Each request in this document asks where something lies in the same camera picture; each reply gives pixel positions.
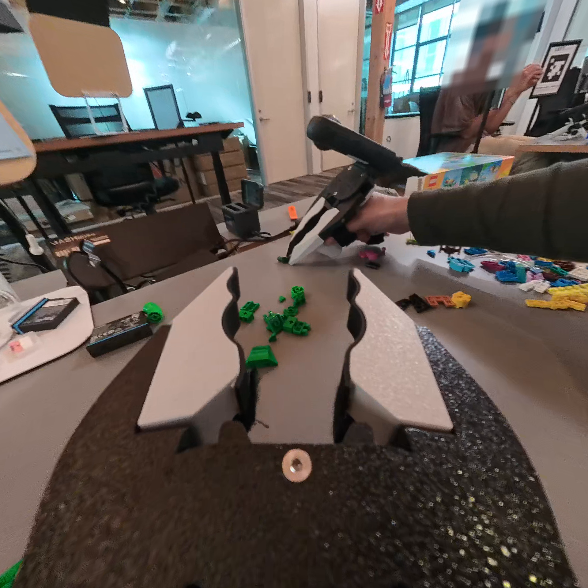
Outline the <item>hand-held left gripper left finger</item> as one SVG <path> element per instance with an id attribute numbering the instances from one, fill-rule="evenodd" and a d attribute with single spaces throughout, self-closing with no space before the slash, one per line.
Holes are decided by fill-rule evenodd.
<path id="1" fill-rule="evenodd" d="M 172 321 L 137 420 L 140 432 L 184 429 L 195 444 L 216 443 L 225 422 L 249 432 L 255 421 L 256 375 L 236 341 L 238 269 L 217 277 Z"/>

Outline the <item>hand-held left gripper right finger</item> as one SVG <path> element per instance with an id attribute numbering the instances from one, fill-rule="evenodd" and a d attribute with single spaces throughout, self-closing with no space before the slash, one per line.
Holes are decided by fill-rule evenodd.
<path id="1" fill-rule="evenodd" d="M 450 433 L 453 423 L 415 322 L 359 269 L 348 275 L 345 352 L 334 401 L 333 438 L 343 443 L 354 424 L 377 445 L 405 428 Z"/>

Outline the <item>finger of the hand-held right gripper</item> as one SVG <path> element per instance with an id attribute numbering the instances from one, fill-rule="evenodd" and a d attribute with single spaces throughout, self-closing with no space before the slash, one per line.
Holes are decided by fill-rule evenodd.
<path id="1" fill-rule="evenodd" d="M 288 246 L 290 259 L 303 259 L 322 243 L 319 234 L 329 222 L 329 214 L 326 220 L 323 220 L 328 210 L 326 201 L 313 202 L 290 239 Z"/>
<path id="2" fill-rule="evenodd" d="M 320 235 L 331 231 L 338 219 L 337 215 L 306 215 L 300 221 L 290 239 L 286 256 L 290 266 L 306 259 L 324 244 L 327 237 Z"/>

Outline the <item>person's right forearm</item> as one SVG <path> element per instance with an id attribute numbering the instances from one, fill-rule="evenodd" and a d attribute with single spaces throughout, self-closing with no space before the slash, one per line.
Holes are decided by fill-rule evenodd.
<path id="1" fill-rule="evenodd" d="M 414 192 L 408 222 L 422 246 L 474 246 L 586 262 L 587 159 Z"/>

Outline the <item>grey desk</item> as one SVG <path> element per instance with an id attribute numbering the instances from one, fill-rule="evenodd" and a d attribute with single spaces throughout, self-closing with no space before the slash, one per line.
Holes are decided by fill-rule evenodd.
<path id="1" fill-rule="evenodd" d="M 463 277 L 431 259 L 427 247 L 407 246 L 406 235 L 386 239 L 378 270 L 366 275 L 393 300 L 471 294 L 465 310 L 437 309 L 409 315 L 430 329 L 494 401 L 518 435 L 539 474 L 579 584 L 587 587 L 587 313 L 531 309 L 525 293 L 500 285 L 484 270 Z M 230 266 L 239 269 L 242 298 L 262 310 L 300 284 L 308 292 L 309 337 L 281 337 L 279 367 L 261 381 L 281 400 L 304 386 L 290 361 L 298 359 L 313 394 L 336 387 L 349 341 L 345 298 L 348 269 L 358 261 L 351 246 L 338 259 L 293 268 L 277 263 L 286 239 L 172 277 L 93 307 L 103 324 L 144 302 L 175 317 Z M 139 350 L 133 344 L 97 359 L 84 347 L 1 385 L 1 571 L 22 558 L 36 510 L 55 464 L 92 404 Z"/>

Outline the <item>dark wooden top desk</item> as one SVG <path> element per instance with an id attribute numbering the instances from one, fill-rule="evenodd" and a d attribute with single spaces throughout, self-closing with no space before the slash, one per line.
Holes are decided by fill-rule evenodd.
<path id="1" fill-rule="evenodd" d="M 243 127 L 243 122 L 212 123 L 181 129 L 137 130 L 30 143 L 32 158 L 1 161 L 1 188 L 13 189 L 23 184 L 47 219 L 51 231 L 63 237 L 71 235 L 72 231 L 55 205 L 41 191 L 41 179 L 210 154 L 221 201 L 224 205 L 229 204 L 232 200 L 220 154 L 224 151 L 224 140 L 234 130 Z"/>

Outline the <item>person's right hand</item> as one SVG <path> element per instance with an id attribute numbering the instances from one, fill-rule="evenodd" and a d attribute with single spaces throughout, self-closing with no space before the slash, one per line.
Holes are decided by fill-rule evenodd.
<path id="1" fill-rule="evenodd" d="M 374 192 L 369 200 L 345 224 L 356 234 L 357 240 L 367 243 L 379 234 L 402 235 L 411 231 L 408 218 L 407 196 L 390 196 Z"/>

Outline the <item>thick black printed box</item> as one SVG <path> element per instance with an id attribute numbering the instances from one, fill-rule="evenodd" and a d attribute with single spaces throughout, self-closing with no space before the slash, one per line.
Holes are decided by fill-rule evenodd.
<path id="1" fill-rule="evenodd" d="M 95 327 L 86 344 L 86 351 L 92 357 L 100 357 L 149 338 L 152 334 L 145 313 L 139 311 Z"/>

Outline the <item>pile of green bricks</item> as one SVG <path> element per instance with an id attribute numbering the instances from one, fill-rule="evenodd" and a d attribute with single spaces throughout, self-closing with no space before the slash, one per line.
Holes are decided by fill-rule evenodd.
<path id="1" fill-rule="evenodd" d="M 269 343 L 275 343 L 281 333 L 295 336 L 307 336 L 311 331 L 308 322 L 298 318 L 299 309 L 306 304 L 305 288 L 300 285 L 290 289 L 291 304 L 282 312 L 269 311 L 263 315 L 265 328 L 269 333 Z M 277 367 L 278 361 L 270 344 L 254 346 L 246 357 L 249 370 Z"/>

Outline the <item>black office chair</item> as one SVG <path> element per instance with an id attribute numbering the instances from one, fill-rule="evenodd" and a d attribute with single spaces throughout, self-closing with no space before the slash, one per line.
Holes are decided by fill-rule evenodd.
<path id="1" fill-rule="evenodd" d="M 449 141 L 460 139 L 459 129 L 439 133 L 432 132 L 435 109 L 439 96 L 446 93 L 448 99 L 456 98 L 456 92 L 443 90 L 441 86 L 421 87 L 419 89 L 420 138 L 416 156 L 423 157 L 440 152 L 439 146 L 447 147 Z"/>
<path id="2" fill-rule="evenodd" d="M 57 123 L 68 139 L 93 136 L 97 132 L 90 120 L 91 111 L 95 127 L 103 134 L 123 131 L 123 115 L 119 104 L 63 107 L 50 105 Z M 83 173 L 94 200 L 105 208 L 117 210 L 125 216 L 128 210 L 153 213 L 155 205 L 172 198 L 180 188 L 180 181 L 163 176 L 151 163 L 118 166 Z"/>

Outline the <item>white door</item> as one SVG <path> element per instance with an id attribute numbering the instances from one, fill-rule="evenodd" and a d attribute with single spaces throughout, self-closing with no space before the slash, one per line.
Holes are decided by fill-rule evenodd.
<path id="1" fill-rule="evenodd" d="M 239 1 L 264 183 L 307 173 L 298 1 Z"/>
<path id="2" fill-rule="evenodd" d="M 355 130 L 360 1 L 318 1 L 320 113 Z"/>

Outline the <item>colourful toy brick box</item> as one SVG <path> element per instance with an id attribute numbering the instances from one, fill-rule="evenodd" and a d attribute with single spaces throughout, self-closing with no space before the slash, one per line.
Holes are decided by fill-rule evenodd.
<path id="1" fill-rule="evenodd" d="M 505 178 L 510 174 L 514 161 L 514 156 L 440 152 L 404 159 L 403 163 L 424 173 L 424 176 L 417 178 L 416 189 L 426 191 Z"/>

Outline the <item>wooden column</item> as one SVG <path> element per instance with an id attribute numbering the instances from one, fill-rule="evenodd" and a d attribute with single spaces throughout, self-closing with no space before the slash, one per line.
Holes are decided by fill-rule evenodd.
<path id="1" fill-rule="evenodd" d="M 380 82 L 389 67 L 396 1 L 373 1 L 371 47 L 364 134 L 382 143 L 385 110 L 380 106 Z"/>

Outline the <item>flat black box blue edge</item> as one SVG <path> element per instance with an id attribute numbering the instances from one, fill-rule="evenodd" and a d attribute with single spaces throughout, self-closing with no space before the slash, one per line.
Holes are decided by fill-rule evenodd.
<path id="1" fill-rule="evenodd" d="M 43 298 L 11 323 L 18 335 L 57 328 L 79 305 L 77 298 Z"/>

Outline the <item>black framed panel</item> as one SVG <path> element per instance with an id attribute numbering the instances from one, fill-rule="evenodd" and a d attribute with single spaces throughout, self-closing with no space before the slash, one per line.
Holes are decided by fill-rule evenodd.
<path id="1" fill-rule="evenodd" d="M 185 127 L 172 84 L 145 87 L 143 93 L 156 129 Z"/>

